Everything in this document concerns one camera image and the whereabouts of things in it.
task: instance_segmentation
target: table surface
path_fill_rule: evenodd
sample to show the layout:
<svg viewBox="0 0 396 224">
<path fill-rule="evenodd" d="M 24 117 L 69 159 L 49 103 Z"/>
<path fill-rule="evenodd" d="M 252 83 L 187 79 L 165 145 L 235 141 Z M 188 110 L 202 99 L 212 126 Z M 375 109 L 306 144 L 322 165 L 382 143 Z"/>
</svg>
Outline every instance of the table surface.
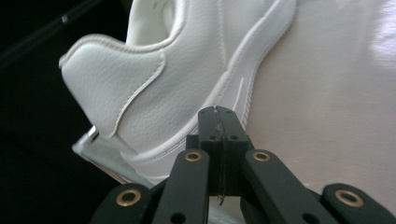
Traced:
<svg viewBox="0 0 396 224">
<path fill-rule="evenodd" d="M 346 183 L 396 214 L 396 2 L 301 0 L 259 68 L 247 134 L 307 188 Z"/>
</svg>

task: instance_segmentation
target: sneaker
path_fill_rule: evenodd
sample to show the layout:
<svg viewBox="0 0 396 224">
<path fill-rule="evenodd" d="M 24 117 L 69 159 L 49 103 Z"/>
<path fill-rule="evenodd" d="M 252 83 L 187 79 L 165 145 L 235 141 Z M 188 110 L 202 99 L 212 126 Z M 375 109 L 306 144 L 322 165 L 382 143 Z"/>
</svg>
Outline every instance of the sneaker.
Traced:
<svg viewBox="0 0 396 224">
<path fill-rule="evenodd" d="M 168 177 L 186 135 L 197 133 L 201 108 L 228 107 L 246 125 L 258 66 L 290 26 L 295 5 L 135 0 L 126 42 L 81 38 L 60 60 L 64 82 L 95 127 L 91 133 L 156 184 Z M 108 153 L 94 160 L 113 175 L 128 173 Z"/>
</svg>

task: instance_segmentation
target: brass ring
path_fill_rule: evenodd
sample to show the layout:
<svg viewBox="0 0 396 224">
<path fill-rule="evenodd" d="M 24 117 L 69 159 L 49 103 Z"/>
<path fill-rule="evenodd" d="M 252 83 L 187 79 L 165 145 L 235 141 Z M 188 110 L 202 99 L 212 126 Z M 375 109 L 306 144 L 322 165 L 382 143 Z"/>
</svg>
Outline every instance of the brass ring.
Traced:
<svg viewBox="0 0 396 224">
<path fill-rule="evenodd" d="M 123 196 L 126 194 L 132 193 L 134 194 L 134 198 L 132 200 L 125 200 L 123 199 Z M 142 195 L 140 194 L 140 191 L 137 189 L 126 189 L 125 191 L 121 192 L 119 196 L 117 196 L 117 204 L 119 206 L 127 207 L 136 204 L 139 202 L 140 198 Z"/>
<path fill-rule="evenodd" d="M 256 161 L 269 161 L 269 160 L 271 160 L 270 155 L 268 155 L 265 152 L 255 152 L 255 153 L 253 153 L 253 158 Z"/>
<path fill-rule="evenodd" d="M 346 198 L 344 195 L 348 195 L 350 197 L 352 197 L 353 199 L 355 199 L 354 201 L 349 200 L 348 198 Z M 335 191 L 335 197 L 337 197 L 338 200 L 340 200 L 342 203 L 347 204 L 349 206 L 352 207 L 362 207 L 364 206 L 364 200 L 361 196 L 359 196 L 358 194 L 347 190 L 347 189 L 338 189 Z"/>
<path fill-rule="evenodd" d="M 199 152 L 189 152 L 184 156 L 184 158 L 186 159 L 186 161 L 200 161 L 202 155 Z"/>
</svg>

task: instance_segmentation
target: dark background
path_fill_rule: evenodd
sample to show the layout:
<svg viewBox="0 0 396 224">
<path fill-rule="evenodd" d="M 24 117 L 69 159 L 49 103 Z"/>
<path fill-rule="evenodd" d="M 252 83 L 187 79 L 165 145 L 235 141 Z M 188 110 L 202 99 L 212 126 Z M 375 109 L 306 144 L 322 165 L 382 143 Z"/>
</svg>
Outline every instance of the dark background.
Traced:
<svg viewBox="0 0 396 224">
<path fill-rule="evenodd" d="M 3 0 L 0 16 L 0 223 L 88 223 L 118 183 L 71 149 L 91 125 L 58 61 L 87 34 L 124 41 L 127 12 L 117 0 Z"/>
</svg>

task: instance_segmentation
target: shoe sole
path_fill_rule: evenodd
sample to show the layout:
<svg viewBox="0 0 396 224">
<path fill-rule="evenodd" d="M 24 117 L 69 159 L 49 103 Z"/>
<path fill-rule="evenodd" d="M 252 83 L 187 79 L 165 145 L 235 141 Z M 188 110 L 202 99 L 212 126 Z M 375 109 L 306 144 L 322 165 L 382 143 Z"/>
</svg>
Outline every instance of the shoe sole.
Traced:
<svg viewBox="0 0 396 224">
<path fill-rule="evenodd" d="M 245 128 L 258 67 L 287 31 L 294 17 L 295 6 L 296 2 L 290 0 L 276 0 L 273 3 L 244 37 L 230 60 L 228 71 L 221 76 L 201 108 L 212 105 L 228 107 L 235 112 Z M 277 20 L 284 23 L 279 25 L 274 22 Z M 159 183 L 168 177 L 177 154 L 185 149 L 186 135 L 198 132 L 197 120 L 195 116 L 174 137 L 147 153 L 133 157 L 121 153 L 121 156 L 139 175 L 151 183 Z"/>
</svg>

